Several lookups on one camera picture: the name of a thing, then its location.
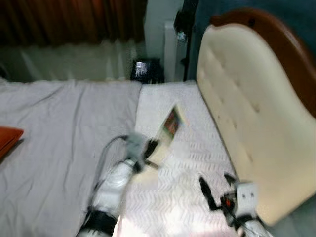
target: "brown curtain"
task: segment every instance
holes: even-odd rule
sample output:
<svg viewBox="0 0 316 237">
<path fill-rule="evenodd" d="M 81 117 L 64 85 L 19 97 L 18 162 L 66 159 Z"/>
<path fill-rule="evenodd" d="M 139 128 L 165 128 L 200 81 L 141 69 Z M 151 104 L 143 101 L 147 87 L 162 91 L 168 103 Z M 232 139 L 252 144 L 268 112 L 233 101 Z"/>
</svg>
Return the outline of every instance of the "brown curtain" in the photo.
<svg viewBox="0 0 316 237">
<path fill-rule="evenodd" d="M 0 0 L 1 45 L 144 39 L 147 0 Z"/>
</svg>

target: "bed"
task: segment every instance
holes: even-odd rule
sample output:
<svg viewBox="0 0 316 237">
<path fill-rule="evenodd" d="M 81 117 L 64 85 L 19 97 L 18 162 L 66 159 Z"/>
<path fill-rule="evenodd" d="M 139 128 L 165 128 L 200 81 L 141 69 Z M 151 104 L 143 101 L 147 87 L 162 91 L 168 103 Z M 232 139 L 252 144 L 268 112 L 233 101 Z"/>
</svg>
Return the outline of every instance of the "bed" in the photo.
<svg viewBox="0 0 316 237">
<path fill-rule="evenodd" d="M 315 65 L 285 25 L 245 8 L 212 18 L 197 84 L 2 81 L 0 125 L 24 135 L 0 165 L 1 235 L 75 236 L 104 145 L 134 129 L 155 136 L 175 103 L 187 125 L 150 182 L 131 182 L 117 236 L 235 236 L 209 212 L 201 174 L 217 202 L 231 189 L 224 172 L 258 183 L 267 225 L 315 193 Z"/>
</svg>

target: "mattress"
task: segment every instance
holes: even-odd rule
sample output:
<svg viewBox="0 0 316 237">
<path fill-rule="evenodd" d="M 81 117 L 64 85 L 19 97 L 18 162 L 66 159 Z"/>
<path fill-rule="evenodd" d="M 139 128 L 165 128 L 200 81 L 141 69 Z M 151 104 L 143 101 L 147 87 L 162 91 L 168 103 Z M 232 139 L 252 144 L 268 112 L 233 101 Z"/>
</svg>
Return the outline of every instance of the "mattress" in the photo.
<svg viewBox="0 0 316 237">
<path fill-rule="evenodd" d="M 157 177 L 129 185 L 116 236 L 236 236 L 220 211 L 209 211 L 200 190 L 202 175 L 220 204 L 220 196 L 231 190 L 224 172 L 235 172 L 198 86 L 143 86 L 136 131 L 155 137 L 174 104 L 187 125 L 179 128 Z"/>
<path fill-rule="evenodd" d="M 0 236 L 71 237 L 103 147 L 134 129 L 138 83 L 0 80 L 0 125 L 24 129 L 0 164 Z M 111 146 L 102 174 L 124 157 Z"/>
</svg>

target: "cream upholstered headboard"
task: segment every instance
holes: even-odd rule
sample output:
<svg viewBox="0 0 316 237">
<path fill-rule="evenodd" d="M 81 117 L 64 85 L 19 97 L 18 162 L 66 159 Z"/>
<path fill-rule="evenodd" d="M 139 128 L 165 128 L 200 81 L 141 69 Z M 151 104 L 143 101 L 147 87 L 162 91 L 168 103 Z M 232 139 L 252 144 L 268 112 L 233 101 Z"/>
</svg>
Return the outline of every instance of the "cream upholstered headboard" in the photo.
<svg viewBox="0 0 316 237">
<path fill-rule="evenodd" d="M 199 88 L 238 177 L 258 184 L 259 217 L 273 225 L 316 190 L 315 68 L 294 34 L 264 12 L 239 9 L 211 23 Z"/>
</svg>

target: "wall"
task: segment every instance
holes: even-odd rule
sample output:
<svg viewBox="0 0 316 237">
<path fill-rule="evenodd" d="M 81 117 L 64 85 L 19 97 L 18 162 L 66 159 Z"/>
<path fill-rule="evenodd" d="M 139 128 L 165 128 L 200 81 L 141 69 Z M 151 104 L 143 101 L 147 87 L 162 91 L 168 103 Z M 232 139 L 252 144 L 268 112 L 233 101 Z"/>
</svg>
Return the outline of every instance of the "wall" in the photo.
<svg viewBox="0 0 316 237">
<path fill-rule="evenodd" d="M 129 78 L 132 60 L 158 57 L 163 64 L 164 22 L 173 20 L 183 0 L 148 0 L 146 44 L 105 41 L 100 45 L 65 45 L 56 48 L 0 48 L 2 62 L 13 81 Z"/>
</svg>

